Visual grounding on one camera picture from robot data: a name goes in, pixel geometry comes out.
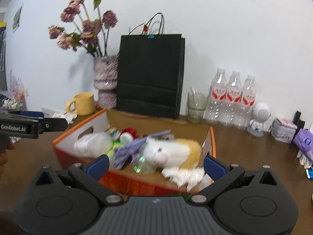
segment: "mug handle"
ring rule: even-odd
[[[76,100],[70,100],[67,104],[66,104],[66,107],[65,107],[65,110],[66,110],[66,112],[70,112],[70,113],[77,113],[77,110],[76,109],[73,109],[73,110],[71,110],[71,105],[73,104],[73,103],[75,103],[76,102]]]

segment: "red and white label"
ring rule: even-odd
[[[226,99],[231,102],[239,102],[241,97],[241,91],[231,90],[227,92]]]
[[[253,106],[254,102],[255,102],[255,95],[247,95],[247,94],[242,95],[241,103],[243,103],[244,105]]]
[[[212,88],[211,98],[223,100],[226,97],[226,88]]]

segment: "black triangular hole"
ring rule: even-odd
[[[273,178],[272,174],[270,172],[264,172],[260,183],[262,184],[270,184],[270,185],[277,185],[275,179]]]
[[[38,179],[38,181],[36,182],[36,185],[45,185],[45,184],[52,184],[52,180],[50,177],[49,172],[43,172],[40,175],[40,178]]]

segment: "purple tissue package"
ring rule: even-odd
[[[313,134],[310,131],[300,129],[295,136],[294,144],[313,162]]]

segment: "white and yellow plush toy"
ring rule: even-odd
[[[147,138],[142,152],[145,159],[158,167],[194,169],[198,166],[201,146],[195,140],[156,140]]]

